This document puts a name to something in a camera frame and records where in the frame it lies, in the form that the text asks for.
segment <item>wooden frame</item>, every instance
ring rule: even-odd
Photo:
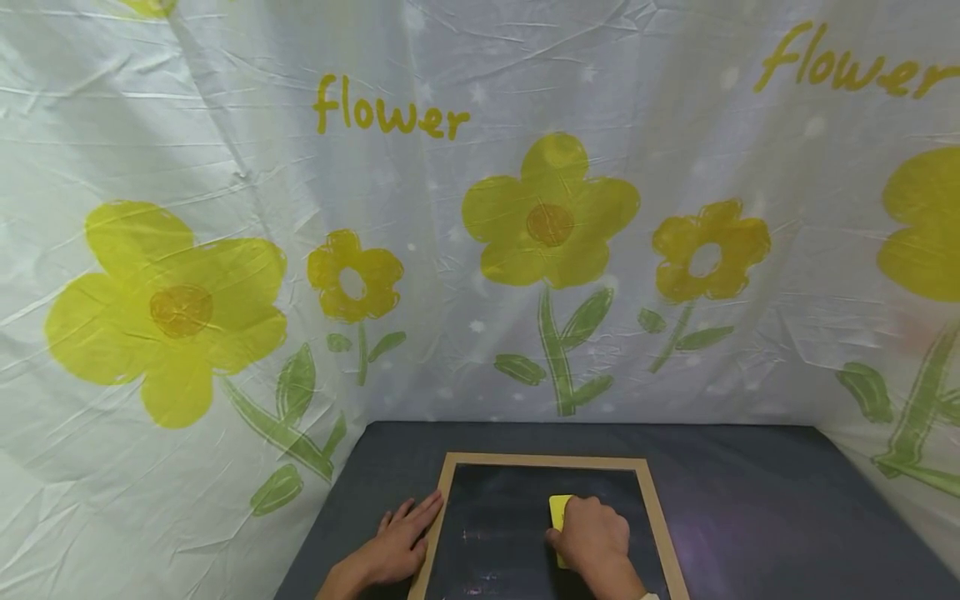
[[[670,539],[670,532],[663,518],[663,509],[657,498],[657,489],[654,487],[653,477],[647,461],[642,458],[603,458],[594,456],[547,456],[536,454],[471,454],[469,452],[447,452],[444,468],[440,471],[440,482],[437,487],[444,493],[444,498],[450,497],[450,485],[453,483],[453,472],[457,465],[505,465],[522,467],[562,467],[562,468],[601,468],[606,470],[631,470],[636,473],[636,480],[640,484],[640,495],[650,517],[650,527],[654,533],[654,543],[660,554],[660,564],[663,567],[663,577],[667,589],[673,600],[690,600],[686,590],[684,575],[680,571],[677,561],[677,551]],[[424,600],[426,587],[430,580],[430,571],[433,568],[434,555],[440,541],[440,530],[444,526],[446,503],[441,508],[437,520],[427,532],[426,560],[423,567],[414,577],[413,585],[407,600]]]

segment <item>forearm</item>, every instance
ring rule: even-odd
[[[317,592],[316,600],[356,600],[367,585],[363,573],[348,563],[340,562],[330,569]]]
[[[596,600],[640,600],[647,590],[630,560],[607,562],[583,574]]]

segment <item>right hand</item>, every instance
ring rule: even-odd
[[[599,499],[571,497],[564,530],[548,529],[546,540],[598,600],[638,600],[646,594],[627,556],[630,524]]]

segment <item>left hand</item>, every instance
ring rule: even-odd
[[[361,578],[365,585],[386,585],[413,576],[426,558],[426,538],[417,541],[444,505],[440,490],[428,495],[417,508],[410,498],[380,519],[376,536],[346,557],[340,567]]]

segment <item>yellow flower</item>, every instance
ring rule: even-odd
[[[360,298],[344,291],[340,282],[344,269],[352,269],[363,280]],[[306,276],[321,290],[320,307],[327,317],[357,323],[379,319],[400,302],[394,284],[403,277],[403,264],[388,250],[361,250],[360,238],[353,230],[337,229],[307,257]]]
[[[487,244],[483,274],[507,285],[546,278],[555,288],[596,280],[607,268],[607,241],[640,207],[624,180],[586,179],[587,151],[576,137],[551,133],[527,152],[520,179],[491,177],[464,197],[464,226]]]
[[[738,199],[708,204],[696,216],[669,217],[654,232],[654,250],[664,256],[657,268],[657,289],[669,300],[701,296],[736,297],[750,279],[747,269],[770,251],[770,234],[761,219],[741,219]],[[719,258],[703,275],[690,272],[694,254],[715,244]]]
[[[904,162],[883,189],[883,206],[910,226],[877,253],[883,274],[924,298],[960,302],[960,147]]]
[[[177,0],[120,0],[140,16],[162,19],[170,16],[177,7]]]
[[[213,374],[236,373],[279,347],[273,306],[286,257],[257,238],[194,246],[193,232],[155,204],[102,204],[86,242],[104,273],[80,276],[54,301],[50,352],[81,379],[121,385],[161,427],[186,427],[213,398]]]

